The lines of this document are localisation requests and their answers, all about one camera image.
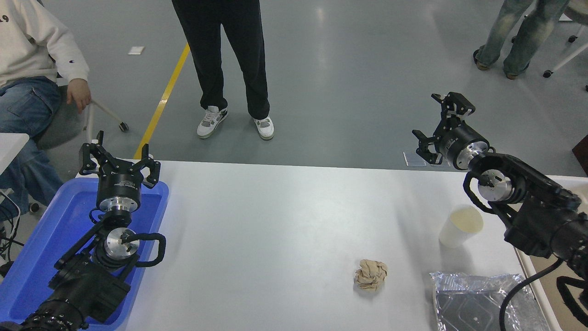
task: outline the epoxy floor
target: epoxy floor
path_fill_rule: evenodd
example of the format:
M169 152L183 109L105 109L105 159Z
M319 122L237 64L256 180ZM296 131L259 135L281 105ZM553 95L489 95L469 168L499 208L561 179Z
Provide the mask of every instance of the epoxy floor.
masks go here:
M106 132L105 147L132 158L186 44L171 2L44 3L74 32L91 68L93 97L131 128L122 133L114 120L97 114L95 129ZM197 138L204 111L188 57L153 132L151 153L159 160L454 171L407 167L403 152L417 147L412 129L432 135L440 120L431 93L455 91L476 106L468 124L499 152L545 174L585 176L571 149L588 134L588 51L551 78L542 74L588 42L588 34L569 44L579 25L558 23L516 81L502 72L508 41L499 62L479 71L472 52L485 43L501 4L261 0L274 139L257 135L223 35L228 118L211 138ZM145 50L127 55L132 46ZM83 140L81 134L50 152L64 179L79 167Z

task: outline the crumpled paper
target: crumpled paper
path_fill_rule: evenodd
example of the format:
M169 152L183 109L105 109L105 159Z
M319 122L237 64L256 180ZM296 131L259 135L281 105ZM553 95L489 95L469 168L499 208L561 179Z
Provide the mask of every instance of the crumpled paper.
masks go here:
M384 284L384 278L388 275L388 267L384 262L361 260L355 272L355 283L359 288L369 292L375 292Z

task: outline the person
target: person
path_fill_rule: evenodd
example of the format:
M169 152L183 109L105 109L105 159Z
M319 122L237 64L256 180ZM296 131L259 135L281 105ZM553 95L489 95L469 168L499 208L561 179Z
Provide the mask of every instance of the person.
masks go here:
M249 115L260 137L272 139L274 126L269 118L259 0L172 0L172 3L202 88L200 106L205 109L205 116L196 130L198 137L210 137L228 114L221 68L222 25L243 72Z
M527 69L531 58L551 34L569 1L537 0L535 9L521 24L512 49L504 61L503 70L508 79L516 79ZM532 2L533 0L504 1L486 44L473 54L478 69L488 70L498 60L507 34Z
M81 112L91 101L89 68L70 30L36 0L0 0L0 132L26 133L29 140L0 175L0 190L28 211L30 194L48 205L62 185L34 136L43 132L61 104L57 74L68 82L67 103ZM16 217L8 199L0 221Z

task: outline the white sneaker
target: white sneaker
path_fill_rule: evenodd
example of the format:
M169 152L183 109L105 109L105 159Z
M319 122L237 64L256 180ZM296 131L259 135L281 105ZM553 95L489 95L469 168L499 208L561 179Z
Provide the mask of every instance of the white sneaker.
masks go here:
M226 108L219 111L219 107L217 106L208 106L206 114L196 130L198 138L206 139L210 137L215 132L216 127L226 118L227 114L228 111Z
M269 116L262 120L253 120L255 121L255 126L257 126L258 128L259 136L261 137L261 139L270 140L271 138L273 138L273 122L272 119L269 118Z

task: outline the sneaker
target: sneaker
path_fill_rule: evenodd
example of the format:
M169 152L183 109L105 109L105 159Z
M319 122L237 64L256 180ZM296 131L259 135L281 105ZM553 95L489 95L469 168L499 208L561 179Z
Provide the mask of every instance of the sneaker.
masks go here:
M219 107L208 106L204 119L202 119L196 130L198 138L206 139L210 137L215 132L216 127L226 118L227 114L226 108L219 111Z
M270 140L271 138L273 138L273 122L272 119L269 118L269 116L262 120L254 119L254 121L255 125L258 128L259 136L261 137L261 139Z
M490 69L490 67L488 67L487 65L483 65L483 64L481 64L481 63L480 63L480 62L477 60L477 57L476 57L476 56L477 56L477 54L478 54L479 52L480 52L480 50L479 50L479 49L476 49L476 50L474 51L474 54L473 54L473 56L474 56L474 63L476 64L476 66L477 66L477 67L478 67L478 69L480 69L480 70L483 70L483 71L485 71L485 70L488 70L488 69Z
M525 66L524 66L524 69L523 69L523 71L527 70L527 68L529 67L529 64L530 64L530 63L531 63L531 62L527 63L527 65L525 65ZM514 81L514 80L515 80L515 79L516 79L516 78L519 76L519 75L515 75L515 74L509 74L508 72L505 72L505 74L506 74L506 78L508 78L508 79L510 79L510 80L512 80L512 81Z

